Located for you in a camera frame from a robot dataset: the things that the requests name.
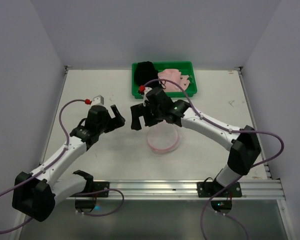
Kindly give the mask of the pink bra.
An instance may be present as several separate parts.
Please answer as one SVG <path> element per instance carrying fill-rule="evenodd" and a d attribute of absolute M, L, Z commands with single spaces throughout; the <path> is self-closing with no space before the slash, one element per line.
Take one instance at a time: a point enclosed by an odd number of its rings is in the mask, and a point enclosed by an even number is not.
<path fill-rule="evenodd" d="M 175 68 L 168 68 L 158 73 L 158 78 L 161 79 L 161 86 L 165 92 L 181 92 L 181 89 L 171 82 L 164 80 L 170 80 L 178 84 L 184 91 L 189 87 L 190 80 L 189 75 L 182 75 L 182 73 Z"/>

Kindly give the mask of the black bra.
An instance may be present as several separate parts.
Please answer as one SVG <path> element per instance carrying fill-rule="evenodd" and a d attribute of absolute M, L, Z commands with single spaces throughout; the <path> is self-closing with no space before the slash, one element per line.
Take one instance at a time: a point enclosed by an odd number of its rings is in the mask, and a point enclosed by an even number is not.
<path fill-rule="evenodd" d="M 144 86 L 147 82 L 158 78 L 158 71 L 150 61 L 138 62 L 133 73 L 135 84 L 140 87 Z"/>

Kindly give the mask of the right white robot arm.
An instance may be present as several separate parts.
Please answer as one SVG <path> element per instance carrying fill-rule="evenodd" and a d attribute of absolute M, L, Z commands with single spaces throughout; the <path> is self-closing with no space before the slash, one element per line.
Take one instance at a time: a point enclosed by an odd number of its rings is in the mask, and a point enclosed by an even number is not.
<path fill-rule="evenodd" d="M 198 111 L 190 101 L 173 101 L 160 88 L 147 88 L 143 102 L 130 108 L 131 129 L 139 131 L 143 118 L 145 126 L 152 127 L 163 121 L 193 130 L 215 141 L 228 152 L 226 165 L 213 180 L 213 189 L 221 190 L 241 176 L 246 176 L 261 153 L 253 127 L 239 128 L 227 125 Z"/>

